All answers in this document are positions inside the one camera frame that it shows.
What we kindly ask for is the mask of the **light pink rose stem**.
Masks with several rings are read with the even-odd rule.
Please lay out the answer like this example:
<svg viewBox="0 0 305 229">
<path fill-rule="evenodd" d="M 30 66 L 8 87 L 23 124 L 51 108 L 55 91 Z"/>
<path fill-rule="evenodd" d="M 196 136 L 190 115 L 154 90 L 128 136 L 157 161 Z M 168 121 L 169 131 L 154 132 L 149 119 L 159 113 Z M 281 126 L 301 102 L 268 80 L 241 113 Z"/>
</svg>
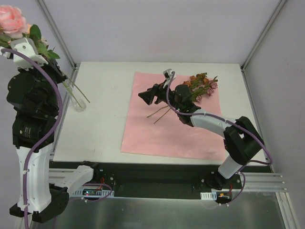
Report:
<svg viewBox="0 0 305 229">
<path fill-rule="evenodd" d="M 49 59 L 49 60 L 50 60 L 50 59 L 55 59 L 55 60 L 59 60 L 59 59 L 60 59 L 60 56 L 54 51 L 55 48 L 53 48 L 53 49 L 50 49 L 50 48 L 49 48 L 49 44 L 48 44 L 48 42 L 47 42 L 46 39 L 41 38 L 40 43 L 43 44 L 44 47 L 45 47 L 45 49 L 46 49 L 46 52 L 43 54 L 43 55 L 45 56 L 45 58 L 47 58 L 47 59 Z M 67 77 L 67 79 L 66 79 L 64 82 L 62 82 L 62 83 L 67 83 L 68 85 L 71 85 L 71 86 L 73 87 L 73 89 L 74 89 L 74 88 L 79 89 L 79 88 L 75 85 L 75 83 L 72 82 L 71 77 L 69 77 L 65 72 L 63 72 L 63 73 L 64 73 L 64 75 Z"/>
</svg>

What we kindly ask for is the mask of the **pink wrapping paper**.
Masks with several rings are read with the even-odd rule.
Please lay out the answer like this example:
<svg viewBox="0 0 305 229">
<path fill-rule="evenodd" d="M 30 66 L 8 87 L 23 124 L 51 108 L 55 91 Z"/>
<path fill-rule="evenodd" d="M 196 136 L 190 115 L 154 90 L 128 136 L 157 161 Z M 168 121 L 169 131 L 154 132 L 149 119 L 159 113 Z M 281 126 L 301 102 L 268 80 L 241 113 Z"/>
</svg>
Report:
<svg viewBox="0 0 305 229">
<path fill-rule="evenodd" d="M 147 105 L 138 96 L 164 79 L 161 74 L 135 73 L 121 151 L 223 161 L 226 151 L 222 137 L 202 128 L 184 125 L 165 103 Z"/>
</svg>

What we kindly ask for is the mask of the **pink carnation stem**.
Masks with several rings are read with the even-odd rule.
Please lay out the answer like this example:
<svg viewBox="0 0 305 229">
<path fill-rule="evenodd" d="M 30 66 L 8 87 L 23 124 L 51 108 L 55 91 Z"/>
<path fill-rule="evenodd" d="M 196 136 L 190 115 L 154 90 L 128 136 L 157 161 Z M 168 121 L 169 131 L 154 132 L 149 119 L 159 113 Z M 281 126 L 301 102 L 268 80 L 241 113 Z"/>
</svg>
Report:
<svg viewBox="0 0 305 229">
<path fill-rule="evenodd" d="M 1 5 L 0 7 L 0 41 L 10 44 L 11 41 L 26 38 L 28 23 L 19 8 Z"/>
</svg>

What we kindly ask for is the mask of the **peach rose stem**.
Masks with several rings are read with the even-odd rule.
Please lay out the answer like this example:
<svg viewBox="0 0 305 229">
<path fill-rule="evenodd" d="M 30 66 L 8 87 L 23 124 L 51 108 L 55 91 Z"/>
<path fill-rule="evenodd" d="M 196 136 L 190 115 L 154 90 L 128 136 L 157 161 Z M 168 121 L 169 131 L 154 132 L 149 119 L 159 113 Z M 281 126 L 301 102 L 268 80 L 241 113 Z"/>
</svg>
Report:
<svg viewBox="0 0 305 229">
<path fill-rule="evenodd" d="M 40 43 L 40 40 L 43 37 L 41 35 L 41 31 L 40 31 L 39 27 L 35 24 L 34 25 L 28 24 L 27 32 L 24 34 L 24 36 L 26 38 L 30 38 L 34 41 L 34 44 L 38 50 L 38 53 L 45 58 L 45 56 L 43 54 L 46 52 L 46 49 L 45 49 L 44 45 Z"/>
</svg>

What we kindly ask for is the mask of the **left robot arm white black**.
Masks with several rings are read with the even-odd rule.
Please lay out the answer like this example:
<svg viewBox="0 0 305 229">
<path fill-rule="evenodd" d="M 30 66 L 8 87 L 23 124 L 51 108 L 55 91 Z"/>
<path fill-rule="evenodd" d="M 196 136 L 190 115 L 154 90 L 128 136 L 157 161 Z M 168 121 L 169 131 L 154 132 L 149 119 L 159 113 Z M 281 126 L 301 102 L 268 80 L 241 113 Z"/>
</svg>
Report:
<svg viewBox="0 0 305 229">
<path fill-rule="evenodd" d="M 12 140 L 20 165 L 20 198 L 10 214 L 45 223 L 60 215 L 70 196 L 83 184 L 95 186 L 101 175 L 96 163 L 83 161 L 62 181 L 49 183 L 49 160 L 54 142 L 55 122 L 62 107 L 54 88 L 66 77 L 55 60 L 42 69 L 53 80 L 50 84 L 36 68 L 19 69 L 8 84 L 7 101 L 17 114 L 12 125 Z"/>
</svg>

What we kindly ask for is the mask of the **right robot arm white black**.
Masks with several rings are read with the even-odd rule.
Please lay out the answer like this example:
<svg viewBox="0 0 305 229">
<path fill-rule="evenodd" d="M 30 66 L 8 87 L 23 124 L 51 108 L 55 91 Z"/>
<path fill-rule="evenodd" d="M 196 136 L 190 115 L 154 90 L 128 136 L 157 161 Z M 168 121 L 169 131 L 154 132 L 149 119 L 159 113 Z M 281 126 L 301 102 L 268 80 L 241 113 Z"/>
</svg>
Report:
<svg viewBox="0 0 305 229">
<path fill-rule="evenodd" d="M 148 105 L 164 102 L 176 112 L 183 124 L 203 128 L 224 139 L 224 147 L 229 155 L 217 171 L 205 178 L 204 181 L 210 188 L 221 190 L 230 185 L 233 175 L 241 171 L 264 146 L 247 117 L 227 119 L 208 113 L 192 101 L 186 85 L 178 85 L 172 91 L 163 83 L 154 84 L 152 88 L 138 93 L 138 96 Z"/>
</svg>

